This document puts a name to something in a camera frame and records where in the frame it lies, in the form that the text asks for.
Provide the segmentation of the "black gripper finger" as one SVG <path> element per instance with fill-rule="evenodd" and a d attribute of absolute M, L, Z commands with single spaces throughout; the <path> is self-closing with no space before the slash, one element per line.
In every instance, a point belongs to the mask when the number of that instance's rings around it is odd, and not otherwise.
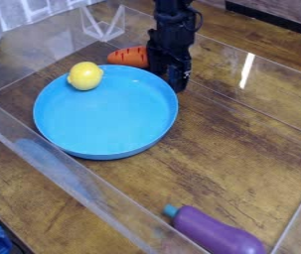
<path fill-rule="evenodd" d="M 149 69 L 157 75 L 163 75 L 167 70 L 167 60 L 165 51 L 153 44 L 147 44 Z"/>
<path fill-rule="evenodd" d="M 169 84 L 175 92 L 181 92 L 186 89 L 190 73 L 191 62 L 171 62 L 167 67 Z"/>

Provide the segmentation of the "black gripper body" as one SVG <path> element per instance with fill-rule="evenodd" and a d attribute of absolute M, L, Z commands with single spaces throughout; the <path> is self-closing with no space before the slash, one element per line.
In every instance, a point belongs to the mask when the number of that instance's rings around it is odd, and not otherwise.
<path fill-rule="evenodd" d="M 157 27 L 149 30 L 147 44 L 155 45 L 165 51 L 166 59 L 171 58 L 178 62 L 191 59 L 189 47 L 201 28 L 197 23 L 200 15 L 195 9 L 181 9 L 174 13 L 163 10 L 154 12 Z"/>

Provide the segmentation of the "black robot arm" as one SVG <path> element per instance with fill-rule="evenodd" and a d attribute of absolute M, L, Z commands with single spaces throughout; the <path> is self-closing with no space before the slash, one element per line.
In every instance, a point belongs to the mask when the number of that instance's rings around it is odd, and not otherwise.
<path fill-rule="evenodd" d="M 189 47 L 201 28 L 197 17 L 202 17 L 202 14 L 190 7 L 193 1 L 154 0 L 157 28 L 147 31 L 149 70 L 157 75 L 167 75 L 175 92 L 186 89 L 191 73 Z"/>

